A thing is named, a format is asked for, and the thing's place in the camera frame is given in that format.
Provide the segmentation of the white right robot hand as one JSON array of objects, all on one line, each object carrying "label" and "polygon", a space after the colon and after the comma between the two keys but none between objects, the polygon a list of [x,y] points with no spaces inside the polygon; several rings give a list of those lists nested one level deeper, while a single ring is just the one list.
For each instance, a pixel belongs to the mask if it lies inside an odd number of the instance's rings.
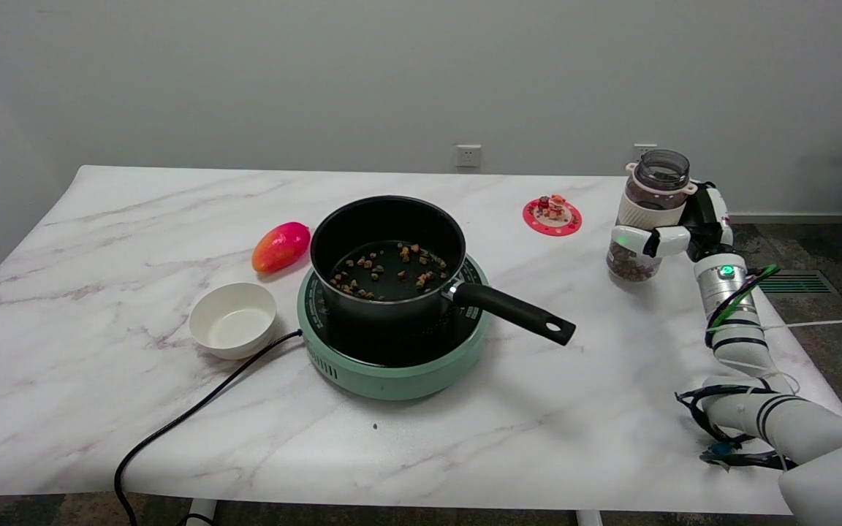
[{"label": "white right robot hand", "polygon": [[677,224],[649,230],[614,226],[611,242],[652,259],[687,254],[697,262],[715,254],[734,253],[734,233],[721,192],[711,182],[694,182],[693,186],[695,192],[686,200]]}]

